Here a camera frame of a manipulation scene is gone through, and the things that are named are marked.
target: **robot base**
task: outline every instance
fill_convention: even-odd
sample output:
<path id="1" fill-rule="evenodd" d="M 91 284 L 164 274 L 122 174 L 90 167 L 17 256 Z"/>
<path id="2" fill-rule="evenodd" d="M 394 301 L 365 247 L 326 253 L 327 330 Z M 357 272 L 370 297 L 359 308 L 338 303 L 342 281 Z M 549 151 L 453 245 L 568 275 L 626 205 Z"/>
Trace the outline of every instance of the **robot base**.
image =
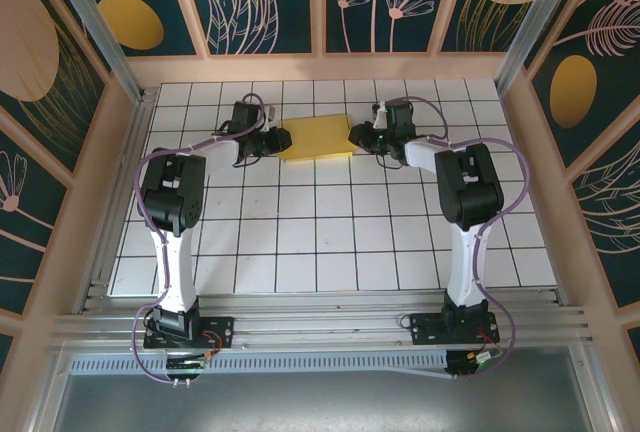
<path id="1" fill-rule="evenodd" d="M 202 331 L 215 332 L 223 341 L 222 348 L 231 347 L 233 339 L 233 317 L 200 317 L 200 325 Z M 143 347 L 147 350 L 151 349 L 211 349 L 211 342 L 208 337 L 199 335 L 194 340 L 185 340 L 180 337 L 172 336 L 158 332 L 153 324 L 153 319 L 149 320 L 149 326 L 144 336 Z"/>
<path id="2" fill-rule="evenodd" d="M 445 305 L 439 314 L 410 314 L 407 328 L 413 345 L 483 344 L 487 339 L 479 331 L 498 343 L 496 316 L 488 309 L 486 300 L 471 307 L 457 307 L 445 295 Z"/>

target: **gray floor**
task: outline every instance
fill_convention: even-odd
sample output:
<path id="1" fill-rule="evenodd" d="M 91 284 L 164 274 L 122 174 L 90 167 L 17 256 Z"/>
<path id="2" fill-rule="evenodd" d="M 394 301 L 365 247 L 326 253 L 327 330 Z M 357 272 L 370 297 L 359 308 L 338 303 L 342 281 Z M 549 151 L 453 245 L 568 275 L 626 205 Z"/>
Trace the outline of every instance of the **gray floor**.
<path id="1" fill-rule="evenodd" d="M 191 389 L 143 376 L 73 376 L 56 431 L 585 431 L 569 354 L 521 349 L 472 381 L 393 372 L 208 375 Z"/>

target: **white grid table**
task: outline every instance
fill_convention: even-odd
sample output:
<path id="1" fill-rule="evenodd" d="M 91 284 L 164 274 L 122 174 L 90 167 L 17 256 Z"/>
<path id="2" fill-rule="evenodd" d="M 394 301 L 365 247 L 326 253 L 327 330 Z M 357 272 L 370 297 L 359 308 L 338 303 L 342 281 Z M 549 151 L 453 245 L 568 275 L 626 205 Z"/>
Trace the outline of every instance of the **white grid table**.
<path id="1" fill-rule="evenodd" d="M 417 95 L 440 105 L 454 142 L 511 141 L 490 79 L 186 83 L 162 86 L 145 153 L 209 138 L 252 91 L 274 105 L 276 120 L 348 113 L 352 124 L 371 120 L 376 100 Z M 431 108 L 414 108 L 418 133 L 442 132 Z M 522 171 L 512 152 L 489 148 L 509 204 Z M 113 296 L 157 294 L 153 241 L 132 204 Z M 555 285 L 530 200 L 495 224 L 488 248 L 487 286 Z M 449 280 L 451 237 L 433 174 L 384 169 L 358 150 L 297 163 L 268 157 L 211 176 L 192 252 L 199 294 L 437 289 Z"/>

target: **yellow sponge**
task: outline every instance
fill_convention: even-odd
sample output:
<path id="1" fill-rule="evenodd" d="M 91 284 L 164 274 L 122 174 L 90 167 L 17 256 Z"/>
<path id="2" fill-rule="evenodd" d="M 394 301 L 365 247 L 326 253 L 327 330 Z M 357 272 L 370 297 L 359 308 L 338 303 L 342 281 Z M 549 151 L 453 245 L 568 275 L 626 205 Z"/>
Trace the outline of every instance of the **yellow sponge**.
<path id="1" fill-rule="evenodd" d="M 349 142 L 349 116 L 325 115 L 283 120 L 291 134 L 291 147 L 277 154 L 282 160 L 313 160 L 325 157 L 349 157 L 356 146 Z"/>

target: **metal base plate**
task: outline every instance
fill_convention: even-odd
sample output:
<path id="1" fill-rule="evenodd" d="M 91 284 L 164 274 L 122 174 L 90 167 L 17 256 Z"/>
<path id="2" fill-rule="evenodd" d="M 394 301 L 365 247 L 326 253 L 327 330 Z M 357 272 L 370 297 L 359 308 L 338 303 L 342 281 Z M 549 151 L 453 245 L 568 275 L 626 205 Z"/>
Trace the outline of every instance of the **metal base plate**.
<path id="1" fill-rule="evenodd" d="M 477 333 L 479 328 L 491 340 L 500 342 L 496 316 L 492 312 L 459 326 L 453 335 L 446 330 L 439 313 L 410 314 L 409 324 L 413 345 L 483 344 L 485 338 Z"/>
<path id="2" fill-rule="evenodd" d="M 201 317 L 200 322 L 202 324 L 202 330 L 206 332 L 215 332 L 223 341 L 222 348 L 228 349 L 231 347 L 231 341 L 233 339 L 233 317 Z M 147 350 L 153 349 L 211 349 L 211 342 L 208 337 L 201 335 L 197 339 L 181 340 L 177 337 L 172 337 L 160 332 L 147 329 L 144 336 L 143 346 Z"/>

